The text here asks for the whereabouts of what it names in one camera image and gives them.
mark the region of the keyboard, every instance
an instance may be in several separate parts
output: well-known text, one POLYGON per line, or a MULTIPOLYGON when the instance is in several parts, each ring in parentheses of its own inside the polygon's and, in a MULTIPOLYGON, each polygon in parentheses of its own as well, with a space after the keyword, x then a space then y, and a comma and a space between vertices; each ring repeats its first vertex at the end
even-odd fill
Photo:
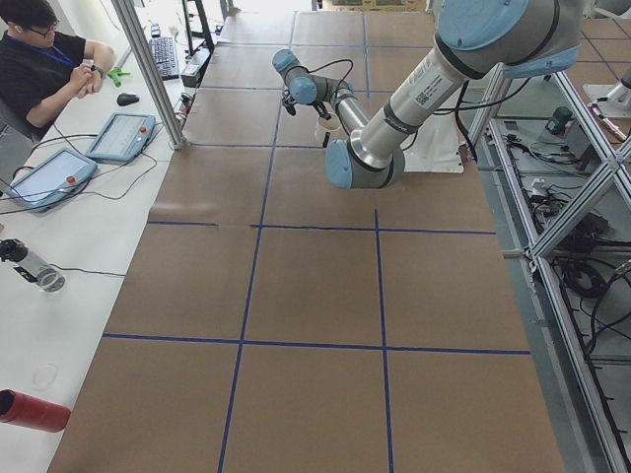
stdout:
POLYGON ((149 50, 163 81, 179 77, 177 44, 174 37, 152 37, 149 39, 149 50))

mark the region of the green object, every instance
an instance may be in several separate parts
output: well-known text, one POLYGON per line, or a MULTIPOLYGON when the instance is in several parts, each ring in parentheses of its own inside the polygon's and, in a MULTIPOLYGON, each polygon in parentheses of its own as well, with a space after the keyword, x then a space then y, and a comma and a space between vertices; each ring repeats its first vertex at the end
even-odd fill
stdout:
POLYGON ((107 76, 114 81, 115 86, 120 87, 120 76, 131 76, 131 72, 123 72, 119 67, 114 67, 107 76))

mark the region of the black lid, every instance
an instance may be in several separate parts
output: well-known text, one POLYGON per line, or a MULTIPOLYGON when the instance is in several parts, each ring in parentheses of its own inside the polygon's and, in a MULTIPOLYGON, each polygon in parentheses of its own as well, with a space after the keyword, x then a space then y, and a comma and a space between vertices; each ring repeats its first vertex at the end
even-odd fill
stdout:
POLYGON ((19 262, 27 257, 29 250, 18 239, 4 239, 0 241, 0 259, 2 261, 19 262))

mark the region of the white cup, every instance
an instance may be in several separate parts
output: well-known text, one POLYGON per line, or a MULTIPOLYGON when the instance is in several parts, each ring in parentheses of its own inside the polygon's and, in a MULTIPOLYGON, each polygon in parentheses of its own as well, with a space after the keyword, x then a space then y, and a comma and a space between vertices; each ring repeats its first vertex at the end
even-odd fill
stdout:
POLYGON ((339 118, 335 113, 330 115, 328 120, 320 116, 315 123, 315 143, 323 148, 326 148, 333 140, 344 137, 344 130, 339 118))

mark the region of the white object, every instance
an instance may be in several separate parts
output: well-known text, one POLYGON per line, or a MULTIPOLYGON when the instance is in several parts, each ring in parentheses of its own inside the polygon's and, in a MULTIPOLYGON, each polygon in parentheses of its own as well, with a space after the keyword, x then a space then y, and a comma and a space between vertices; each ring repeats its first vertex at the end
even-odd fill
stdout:
MULTIPOLYGON (((453 107, 456 96, 451 96, 445 107, 453 107)), ((410 146, 413 135, 401 143, 401 149, 410 146)), ((414 144, 403 152, 405 172, 464 172, 456 133, 454 115, 432 115, 418 130, 414 144)))
POLYGON ((335 113, 330 115, 328 120, 319 116, 315 123, 315 143, 323 148, 326 148, 334 140, 344 138, 344 130, 338 116, 335 113))
POLYGON ((584 84, 583 89, 590 98, 590 101, 596 102, 602 115, 607 118, 631 118, 631 91, 618 83, 611 85, 595 85, 584 84))

